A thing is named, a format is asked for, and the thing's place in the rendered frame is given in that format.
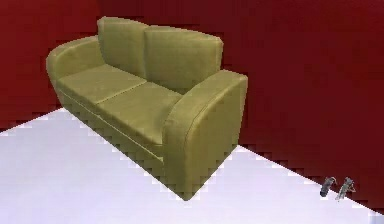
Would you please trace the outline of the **olive green sofa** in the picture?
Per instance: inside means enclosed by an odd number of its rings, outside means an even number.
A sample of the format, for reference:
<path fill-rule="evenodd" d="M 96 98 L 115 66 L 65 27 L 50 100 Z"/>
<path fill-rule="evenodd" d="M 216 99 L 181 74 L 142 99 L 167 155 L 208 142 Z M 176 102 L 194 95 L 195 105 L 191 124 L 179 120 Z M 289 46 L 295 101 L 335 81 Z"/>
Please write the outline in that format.
<path fill-rule="evenodd" d="M 237 147 L 248 87 L 198 31 L 102 17 L 57 46 L 46 70 L 61 105 L 183 200 Z"/>

